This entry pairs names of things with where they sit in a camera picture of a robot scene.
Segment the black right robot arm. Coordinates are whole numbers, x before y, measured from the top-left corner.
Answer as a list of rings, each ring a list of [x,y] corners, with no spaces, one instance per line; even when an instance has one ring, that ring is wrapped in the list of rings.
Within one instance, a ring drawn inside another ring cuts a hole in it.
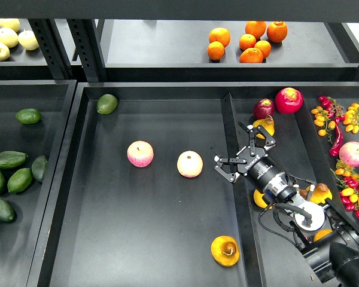
[[[263,193],[264,210],[293,235],[292,245],[303,255],[317,278],[337,279],[340,286],[359,286],[359,226],[329,196],[314,203],[301,194],[297,178],[269,157],[274,138],[259,125],[239,126],[248,145],[234,157],[214,157],[214,169],[230,183],[246,177]]]

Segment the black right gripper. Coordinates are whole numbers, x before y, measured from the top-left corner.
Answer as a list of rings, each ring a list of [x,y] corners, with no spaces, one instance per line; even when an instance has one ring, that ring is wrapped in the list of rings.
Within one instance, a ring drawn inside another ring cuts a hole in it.
[[[222,157],[213,147],[214,169],[230,183],[236,183],[241,176],[248,180],[262,193],[270,192],[278,203],[292,202],[297,191],[287,182],[286,173],[270,158],[266,152],[276,146],[276,140],[263,125],[254,127],[238,122],[249,136],[248,147],[243,147],[235,158]],[[226,172],[223,167],[233,167],[232,172]]]

